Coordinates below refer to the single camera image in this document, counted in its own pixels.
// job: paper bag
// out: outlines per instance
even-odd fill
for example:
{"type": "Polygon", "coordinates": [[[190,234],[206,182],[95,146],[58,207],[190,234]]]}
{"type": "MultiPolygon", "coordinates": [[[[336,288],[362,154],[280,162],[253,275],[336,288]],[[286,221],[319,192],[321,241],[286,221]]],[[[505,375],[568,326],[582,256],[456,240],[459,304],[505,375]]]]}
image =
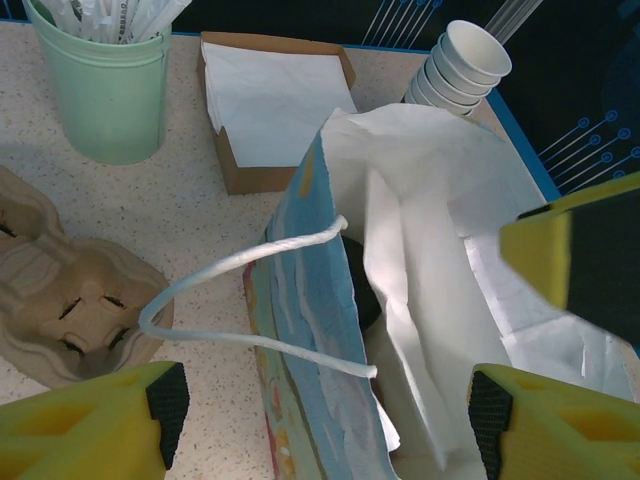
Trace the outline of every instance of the paper bag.
{"type": "MultiPolygon", "coordinates": [[[[326,122],[262,241],[316,233],[342,214],[345,235],[364,243],[383,312],[364,342],[400,448],[394,471],[368,380],[258,349],[277,478],[483,478],[467,388],[475,364],[512,361],[454,218],[458,199],[492,182],[509,187],[492,208],[544,203],[510,145],[444,110],[390,105],[326,122]]],[[[255,333],[365,361],[339,238],[250,265],[245,288],[255,333]]]]}

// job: white napkin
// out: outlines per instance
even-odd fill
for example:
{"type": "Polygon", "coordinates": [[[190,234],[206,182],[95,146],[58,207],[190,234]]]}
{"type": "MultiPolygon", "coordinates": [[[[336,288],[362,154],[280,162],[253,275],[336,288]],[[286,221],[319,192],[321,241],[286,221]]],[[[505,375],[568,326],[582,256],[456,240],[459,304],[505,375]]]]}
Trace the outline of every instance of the white napkin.
{"type": "Polygon", "coordinates": [[[202,43],[207,110],[240,167],[298,166],[329,115],[355,113],[336,55],[259,52],[202,43]]]}

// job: cardboard cup holder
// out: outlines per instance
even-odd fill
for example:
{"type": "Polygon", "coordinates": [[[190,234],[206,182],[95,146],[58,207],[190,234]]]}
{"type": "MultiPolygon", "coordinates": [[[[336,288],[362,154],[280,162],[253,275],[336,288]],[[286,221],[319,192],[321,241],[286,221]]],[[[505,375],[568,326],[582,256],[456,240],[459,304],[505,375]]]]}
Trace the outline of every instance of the cardboard cup holder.
{"type": "MultiPolygon", "coordinates": [[[[70,240],[53,204],[0,168],[0,353],[53,388],[148,362],[162,344],[137,326],[169,286],[106,240],[70,240]]],[[[156,316],[170,328],[173,303],[156,316]]]]}

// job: dark object inside bag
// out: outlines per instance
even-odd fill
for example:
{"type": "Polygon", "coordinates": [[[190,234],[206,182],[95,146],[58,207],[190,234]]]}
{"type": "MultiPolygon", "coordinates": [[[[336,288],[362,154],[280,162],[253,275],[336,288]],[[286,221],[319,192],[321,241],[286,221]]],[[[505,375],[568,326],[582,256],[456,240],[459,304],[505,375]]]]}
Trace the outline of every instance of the dark object inside bag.
{"type": "Polygon", "coordinates": [[[358,323],[360,324],[360,331],[364,332],[380,317],[382,309],[364,272],[364,247],[345,236],[342,237],[342,244],[349,262],[349,273],[351,274],[351,283],[353,283],[355,302],[358,308],[358,323]]]}

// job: cardboard box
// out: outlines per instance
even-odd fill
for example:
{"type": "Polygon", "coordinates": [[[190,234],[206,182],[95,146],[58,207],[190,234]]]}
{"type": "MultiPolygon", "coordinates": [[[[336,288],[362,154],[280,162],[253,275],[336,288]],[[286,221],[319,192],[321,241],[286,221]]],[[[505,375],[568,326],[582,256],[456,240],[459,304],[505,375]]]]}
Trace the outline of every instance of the cardboard box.
{"type": "MultiPolygon", "coordinates": [[[[202,32],[201,41],[260,52],[337,55],[340,58],[349,88],[353,87],[356,80],[356,74],[349,62],[347,53],[340,45],[293,38],[270,37],[267,35],[218,32],[202,32]]],[[[197,73],[206,102],[205,61],[202,53],[200,53],[198,59],[197,73]]],[[[213,132],[213,141],[218,153],[220,167],[222,168],[225,187],[229,195],[282,192],[287,188],[297,167],[239,167],[233,156],[229,137],[224,127],[220,130],[220,134],[216,134],[213,126],[211,131],[213,132]]]]}

